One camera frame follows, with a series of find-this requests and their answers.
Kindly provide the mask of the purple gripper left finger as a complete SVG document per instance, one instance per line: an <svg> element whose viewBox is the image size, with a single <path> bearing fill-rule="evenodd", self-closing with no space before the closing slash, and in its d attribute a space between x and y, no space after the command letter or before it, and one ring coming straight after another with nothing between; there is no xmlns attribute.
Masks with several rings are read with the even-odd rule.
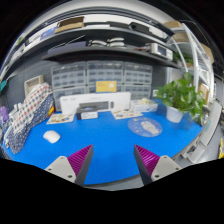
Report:
<svg viewBox="0 0 224 224"><path fill-rule="evenodd" d="M68 157L59 156L46 171L83 186L93 157L93 146L89 145Z"/></svg>

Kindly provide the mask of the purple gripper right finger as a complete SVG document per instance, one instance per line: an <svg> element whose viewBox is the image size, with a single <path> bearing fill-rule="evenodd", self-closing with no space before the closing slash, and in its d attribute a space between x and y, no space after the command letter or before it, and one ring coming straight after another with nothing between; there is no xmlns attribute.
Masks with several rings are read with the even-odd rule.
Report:
<svg viewBox="0 0 224 224"><path fill-rule="evenodd" d="M134 146L134 157L144 185L181 170L169 156L158 156L139 145Z"/></svg>

